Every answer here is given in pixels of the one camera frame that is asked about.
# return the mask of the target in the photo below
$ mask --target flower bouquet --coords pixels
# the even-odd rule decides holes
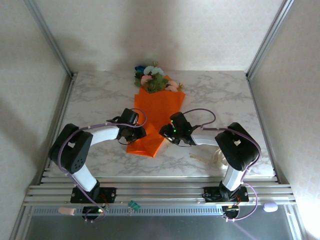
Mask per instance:
[[[128,145],[126,152],[154,157],[164,137],[159,134],[161,127],[170,123],[170,116],[179,112],[185,98],[182,84],[173,81],[157,66],[135,67],[135,83],[140,87],[134,96],[134,107],[141,109],[147,116],[145,128],[147,136]]]

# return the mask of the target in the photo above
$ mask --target white wall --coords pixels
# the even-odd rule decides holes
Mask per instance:
[[[73,71],[241,70],[283,0],[37,0]]]
[[[295,0],[252,80],[275,163],[311,239],[320,239],[319,10],[319,0]]]
[[[0,239],[43,165],[66,75],[22,0],[0,2]]]

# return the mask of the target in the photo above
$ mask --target black bracket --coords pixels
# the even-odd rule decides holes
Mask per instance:
[[[221,188],[219,186],[206,186],[203,188],[204,194],[202,197],[206,203],[229,203],[229,202],[249,202],[248,191],[245,186],[240,187],[234,194],[233,198],[226,200],[221,195]]]
[[[93,200],[97,204],[105,204],[105,203],[113,204],[115,202],[116,196],[117,196],[117,189],[115,187],[100,187],[97,197]],[[91,203],[77,187],[74,187],[72,190],[70,202],[72,204],[90,204]]]

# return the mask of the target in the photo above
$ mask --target marble tabletop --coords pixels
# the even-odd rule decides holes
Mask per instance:
[[[249,176],[272,177],[274,170],[259,125],[257,113],[243,71],[166,71],[173,80],[184,84],[186,96],[181,111],[207,108],[215,112],[216,121],[207,127],[226,127],[240,123],[260,144],[262,158],[251,168]],[[62,126],[73,123],[83,127],[104,123],[119,116],[124,108],[134,106],[134,71],[79,72],[73,86]],[[192,125],[209,122],[206,112],[191,112]],[[126,153],[126,146],[116,140],[93,145],[86,165],[95,177],[222,177],[212,161],[215,146],[178,147],[164,141],[156,157]],[[63,176],[53,163],[51,177]]]

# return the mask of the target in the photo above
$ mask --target blue flower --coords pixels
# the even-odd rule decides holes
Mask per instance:
[[[140,66],[136,66],[134,69],[135,69],[135,71],[137,71],[138,73],[143,73],[144,72],[144,70],[145,70],[145,66],[142,66],[142,65],[140,65]]]

